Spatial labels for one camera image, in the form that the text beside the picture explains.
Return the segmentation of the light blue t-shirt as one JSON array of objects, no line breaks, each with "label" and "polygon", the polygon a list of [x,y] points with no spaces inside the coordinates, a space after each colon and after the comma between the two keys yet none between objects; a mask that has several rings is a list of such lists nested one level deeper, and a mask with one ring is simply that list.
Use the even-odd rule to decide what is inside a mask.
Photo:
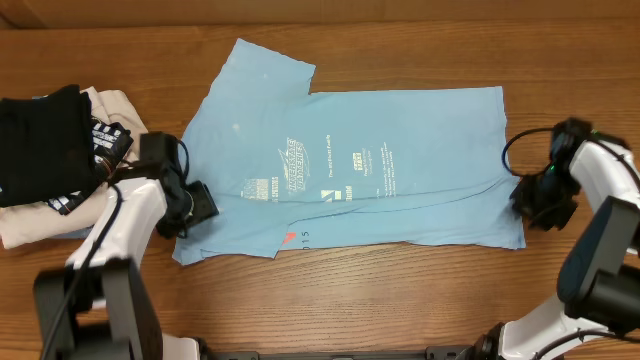
[{"label": "light blue t-shirt", "polygon": [[238,40],[183,140],[219,214],[173,256],[391,242],[521,249],[501,87],[314,93],[313,65]]}]

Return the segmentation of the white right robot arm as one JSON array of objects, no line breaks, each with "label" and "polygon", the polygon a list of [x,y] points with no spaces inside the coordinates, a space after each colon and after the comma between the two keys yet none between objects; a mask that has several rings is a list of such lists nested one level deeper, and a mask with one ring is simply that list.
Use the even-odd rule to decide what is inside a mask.
[{"label": "white right robot arm", "polygon": [[469,359],[559,359],[598,338],[632,342],[639,327],[639,173],[628,145],[594,133],[569,163],[594,216],[565,259],[556,292],[526,316],[496,325]]}]

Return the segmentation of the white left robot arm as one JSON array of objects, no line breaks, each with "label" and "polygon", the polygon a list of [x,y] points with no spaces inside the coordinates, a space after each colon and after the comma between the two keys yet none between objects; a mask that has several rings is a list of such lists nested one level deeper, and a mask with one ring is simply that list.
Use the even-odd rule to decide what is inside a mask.
[{"label": "white left robot arm", "polygon": [[206,342],[165,334],[139,267],[152,233],[183,237],[217,215],[209,190],[170,162],[117,172],[82,245],[33,292],[44,359],[210,359]]}]

